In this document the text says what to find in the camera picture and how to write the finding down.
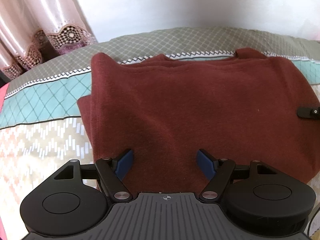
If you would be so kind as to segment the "dark red knit sweater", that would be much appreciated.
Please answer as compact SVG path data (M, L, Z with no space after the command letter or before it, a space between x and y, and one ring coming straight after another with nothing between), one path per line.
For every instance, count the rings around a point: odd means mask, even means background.
M93 158L132 149L124 184L133 193L202 191L201 148L238 164L263 161L304 183L319 172L319 121L297 115L319 100L288 59L242 48L224 60L161 54L124 65L99 53L91 76L78 107Z

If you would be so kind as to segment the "patterned bed quilt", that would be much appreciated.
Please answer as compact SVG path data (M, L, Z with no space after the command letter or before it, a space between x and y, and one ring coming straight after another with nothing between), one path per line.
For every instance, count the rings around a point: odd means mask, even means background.
M250 47L289 59L319 93L319 41L232 27L174 28L127 35L59 56L9 83L1 110L1 238L22 239L23 198L71 159L93 163L77 101L91 92L91 58L123 63L158 54L219 60Z

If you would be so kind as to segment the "pink bed sheet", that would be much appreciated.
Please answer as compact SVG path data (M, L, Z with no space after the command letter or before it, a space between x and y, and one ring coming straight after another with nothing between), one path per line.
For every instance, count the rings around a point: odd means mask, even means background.
M3 103L4 103L5 96L7 94L8 87L9 87L9 83L6 83L0 88L0 112L2 111L2 108L3 108Z

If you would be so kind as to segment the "pink lace-trimmed curtain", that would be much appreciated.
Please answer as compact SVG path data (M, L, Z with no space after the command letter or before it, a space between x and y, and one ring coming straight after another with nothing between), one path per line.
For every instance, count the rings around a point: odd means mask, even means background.
M6 82L96 41L76 0L1 0L1 79Z

